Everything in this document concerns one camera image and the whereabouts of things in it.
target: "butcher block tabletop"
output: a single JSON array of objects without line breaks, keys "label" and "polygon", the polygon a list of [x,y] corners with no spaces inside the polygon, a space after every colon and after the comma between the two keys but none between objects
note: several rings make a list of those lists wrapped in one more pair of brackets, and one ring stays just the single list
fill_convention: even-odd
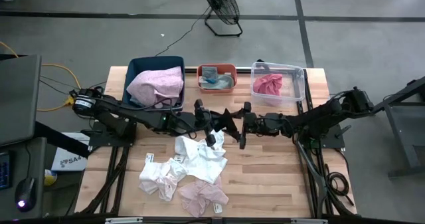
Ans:
[{"label": "butcher block tabletop", "polygon": [[[118,100],[122,99],[126,66],[112,66],[105,94]],[[322,68],[307,68],[307,76],[313,106],[319,106],[329,98],[329,90],[325,71]],[[196,74],[185,75],[185,103],[183,111],[193,112],[193,104],[201,98],[204,107],[223,113],[224,108],[231,112],[240,110],[244,102],[251,101],[250,74],[238,74],[237,85],[232,93],[203,94],[197,83]],[[252,112],[266,114],[279,112],[285,115],[297,115],[296,105],[283,108],[259,106],[252,104]],[[241,131],[242,121],[234,120]],[[198,132],[197,139],[205,138],[203,132]],[[216,214],[213,205],[207,207],[204,217],[311,217],[307,201],[307,193],[299,156],[296,147],[289,138],[257,137],[247,134],[246,148],[239,149],[239,144],[225,134],[224,146],[228,163],[221,173],[222,189],[229,198],[223,206],[222,213]],[[139,188],[139,174],[144,164],[146,153],[153,153],[155,162],[166,162],[175,156],[175,138],[154,134],[143,125],[137,125],[137,138],[130,149],[127,161],[126,176],[122,189],[120,216],[172,216],[190,217],[181,206],[177,191],[170,202],[158,197],[158,192],[148,195]],[[102,147],[90,155],[84,172],[75,212],[83,210],[93,200],[103,186],[108,170],[111,148]],[[348,180],[345,160],[335,150],[323,150],[325,163],[330,171],[342,173]],[[179,182],[177,189],[194,181],[193,176],[187,176]],[[116,183],[111,188],[108,210],[112,207]],[[349,197],[353,199],[351,188]],[[355,207],[341,201],[352,212]]]}]

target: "white cloth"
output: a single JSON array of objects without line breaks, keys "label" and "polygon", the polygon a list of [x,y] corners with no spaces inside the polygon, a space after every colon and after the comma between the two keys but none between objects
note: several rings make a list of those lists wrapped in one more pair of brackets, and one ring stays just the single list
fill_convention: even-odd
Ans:
[{"label": "white cloth", "polygon": [[159,189],[159,198],[171,201],[177,183],[186,176],[186,173],[186,168],[173,158],[166,163],[146,163],[139,175],[139,187],[148,194]]},{"label": "white cloth", "polygon": [[159,190],[159,198],[171,201],[178,182],[186,175],[193,175],[214,184],[226,166],[227,159],[223,157],[226,153],[226,150],[222,148],[224,133],[212,131],[211,134],[216,140],[214,150],[207,146],[205,140],[197,142],[184,136],[177,137],[175,152],[185,156],[183,163],[180,164],[173,158],[165,163],[146,163],[139,175],[140,189],[148,194]]},{"label": "white cloth", "polygon": [[212,131],[216,143],[214,149],[207,146],[205,140],[194,141],[184,136],[175,139],[175,152],[186,156],[183,166],[187,170],[187,175],[193,175],[210,184],[214,184],[221,171],[227,164],[227,159],[223,157],[226,150],[222,148],[224,144],[223,131]]}]

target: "black monitor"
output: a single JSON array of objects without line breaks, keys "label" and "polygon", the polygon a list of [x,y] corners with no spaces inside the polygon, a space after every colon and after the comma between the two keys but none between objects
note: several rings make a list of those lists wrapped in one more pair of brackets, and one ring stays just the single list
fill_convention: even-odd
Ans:
[{"label": "black monitor", "polygon": [[41,57],[0,60],[0,146],[32,138]]}]

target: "floor fan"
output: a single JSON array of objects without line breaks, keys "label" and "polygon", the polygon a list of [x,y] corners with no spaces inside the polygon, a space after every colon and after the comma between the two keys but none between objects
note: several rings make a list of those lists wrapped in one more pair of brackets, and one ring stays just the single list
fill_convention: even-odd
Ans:
[{"label": "floor fan", "polygon": [[[214,33],[214,35],[219,37],[239,37],[242,34],[242,28],[239,25],[239,8],[235,0],[207,0],[211,10],[209,11],[207,17],[205,18],[205,25]],[[218,34],[214,29],[208,24],[208,19],[211,17],[211,13],[215,12],[217,16],[227,25],[238,25],[240,33],[237,34]]]}]

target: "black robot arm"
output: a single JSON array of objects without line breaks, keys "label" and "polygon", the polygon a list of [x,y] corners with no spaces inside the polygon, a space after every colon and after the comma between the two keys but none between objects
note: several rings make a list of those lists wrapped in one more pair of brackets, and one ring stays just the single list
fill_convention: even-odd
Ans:
[{"label": "black robot arm", "polygon": [[242,117],[243,126],[239,145],[241,149],[245,148],[246,134],[262,136],[281,134],[294,138],[295,134],[303,130],[302,138],[318,139],[330,128],[347,118],[370,116],[372,109],[373,104],[366,92],[354,87],[352,90],[340,92],[325,104],[297,116],[267,113],[265,116],[257,117],[255,113],[246,112]]},{"label": "black robot arm", "polygon": [[112,96],[102,94],[101,89],[82,89],[71,92],[74,98],[72,109],[75,113],[97,119],[109,132],[118,138],[125,138],[133,132],[133,123],[138,122],[158,134],[180,136],[204,131],[207,146],[215,143],[212,130],[223,130],[238,139],[239,133],[232,117],[242,116],[242,111],[231,114],[227,109],[224,114],[210,112],[203,107],[202,100],[195,102],[195,113],[167,111],[145,111],[146,108],[134,108],[116,100]]}]

